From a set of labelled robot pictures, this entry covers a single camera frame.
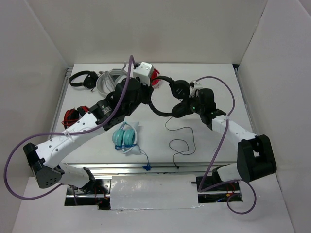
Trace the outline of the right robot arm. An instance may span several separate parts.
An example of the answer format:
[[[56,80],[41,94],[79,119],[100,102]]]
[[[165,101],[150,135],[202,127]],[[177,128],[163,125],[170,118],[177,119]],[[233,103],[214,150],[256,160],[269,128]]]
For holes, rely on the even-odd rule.
[[[195,88],[190,93],[190,100],[190,109],[209,129],[222,135],[220,144],[228,140],[237,151],[235,163],[213,169],[211,183],[215,189],[224,189],[228,181],[252,182],[276,173],[276,161],[268,136],[256,135],[229,119],[228,114],[216,108],[211,89]]]

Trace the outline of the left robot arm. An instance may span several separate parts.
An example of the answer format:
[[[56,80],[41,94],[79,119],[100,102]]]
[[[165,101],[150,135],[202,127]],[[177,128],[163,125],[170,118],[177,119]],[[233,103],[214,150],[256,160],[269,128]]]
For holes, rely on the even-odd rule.
[[[41,189],[57,183],[75,186],[88,194],[96,186],[96,179],[86,168],[63,163],[63,159],[90,139],[120,124],[113,133],[115,148],[124,153],[140,153],[137,123],[125,122],[140,104],[150,103],[153,88],[138,78],[125,78],[115,91],[90,107],[76,123],[52,139],[23,147],[28,164]]]

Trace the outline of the black wired headphones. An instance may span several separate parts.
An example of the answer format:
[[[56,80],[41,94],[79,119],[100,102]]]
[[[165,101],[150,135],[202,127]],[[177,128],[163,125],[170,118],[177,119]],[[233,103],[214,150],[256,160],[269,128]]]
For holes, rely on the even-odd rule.
[[[161,81],[165,81],[169,84],[169,87],[170,87],[170,90],[171,90],[171,93],[172,95],[177,98],[180,102],[182,102],[182,100],[186,99],[189,97],[189,94],[190,94],[190,85],[184,81],[184,80],[177,80],[177,81],[174,81],[172,78],[170,77],[167,77],[167,76],[162,76],[160,75],[158,77],[158,79],[160,79]],[[178,155],[178,154],[181,154],[181,155],[192,155],[196,152],[196,144],[195,144],[195,139],[194,139],[194,131],[193,131],[193,128],[192,127],[189,127],[189,126],[186,126],[186,127],[182,127],[182,128],[178,128],[178,129],[169,129],[167,127],[167,123],[172,119],[173,117],[173,112],[170,112],[170,113],[165,113],[165,112],[161,112],[159,111],[158,109],[156,109],[152,103],[152,101],[148,104],[148,106],[150,107],[150,109],[158,116],[161,116],[161,117],[170,117],[166,123],[165,123],[165,128],[168,130],[168,131],[178,131],[178,130],[181,130],[181,129],[190,129],[191,130],[191,133],[192,133],[192,141],[193,141],[193,146],[194,146],[194,150],[193,152],[189,152],[190,150],[190,147],[187,143],[187,141],[185,140],[182,140],[182,139],[173,139],[169,142],[169,148],[174,150],[175,151],[175,154],[173,155],[173,164],[174,166],[179,169],[179,166],[176,164],[175,162],[175,156]],[[183,151],[177,151],[175,150],[174,148],[171,147],[171,143],[173,141],[181,141],[181,142],[184,142],[187,146],[187,150],[183,150]]]

